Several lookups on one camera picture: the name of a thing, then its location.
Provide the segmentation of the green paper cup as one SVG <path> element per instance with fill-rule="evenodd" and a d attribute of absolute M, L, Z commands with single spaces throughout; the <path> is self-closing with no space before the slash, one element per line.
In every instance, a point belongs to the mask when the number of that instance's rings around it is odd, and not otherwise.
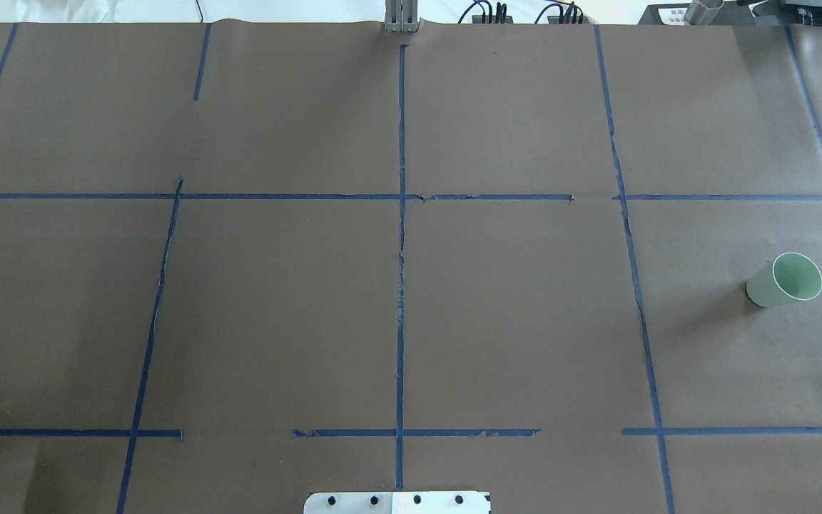
<path fill-rule="evenodd" d="M 760 307 L 811 301 L 822 292 L 819 267 L 801 253 L 782 253 L 745 283 L 745 293 Z"/>

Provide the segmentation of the aluminium frame post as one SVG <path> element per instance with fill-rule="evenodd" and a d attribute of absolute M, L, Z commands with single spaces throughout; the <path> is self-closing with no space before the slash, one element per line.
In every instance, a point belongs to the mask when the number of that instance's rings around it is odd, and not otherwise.
<path fill-rule="evenodd" d="M 415 33 L 420 29 L 420 1 L 386 0 L 384 29 L 388 34 Z"/>

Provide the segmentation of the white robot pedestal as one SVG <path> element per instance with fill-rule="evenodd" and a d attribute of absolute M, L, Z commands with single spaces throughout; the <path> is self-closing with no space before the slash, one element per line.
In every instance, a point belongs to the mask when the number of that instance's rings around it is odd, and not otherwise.
<path fill-rule="evenodd" d="M 304 513 L 490 513 L 488 492 L 473 490 L 313 493 Z"/>

